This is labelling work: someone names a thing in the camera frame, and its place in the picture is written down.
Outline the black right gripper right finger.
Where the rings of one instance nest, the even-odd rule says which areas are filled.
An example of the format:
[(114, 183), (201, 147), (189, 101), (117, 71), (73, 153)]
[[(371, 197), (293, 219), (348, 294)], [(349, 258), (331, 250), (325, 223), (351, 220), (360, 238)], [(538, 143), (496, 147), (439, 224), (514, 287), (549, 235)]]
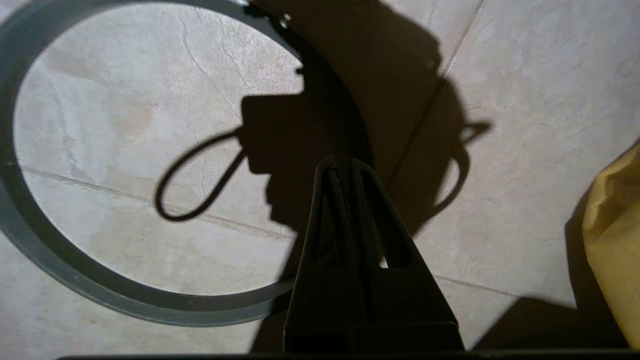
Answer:
[(351, 332), (370, 354), (464, 351), (458, 321), (375, 171), (350, 160), (353, 219), (362, 250), (365, 321)]

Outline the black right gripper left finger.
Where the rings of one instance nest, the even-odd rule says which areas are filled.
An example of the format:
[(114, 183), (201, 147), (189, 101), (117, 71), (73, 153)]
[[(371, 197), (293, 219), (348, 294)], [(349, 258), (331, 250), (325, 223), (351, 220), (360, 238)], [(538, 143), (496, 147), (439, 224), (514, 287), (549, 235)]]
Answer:
[(373, 311), (368, 267), (373, 245), (365, 226), (361, 161), (338, 166), (326, 157), (315, 170), (311, 209), (286, 315), (289, 353), (367, 354)]

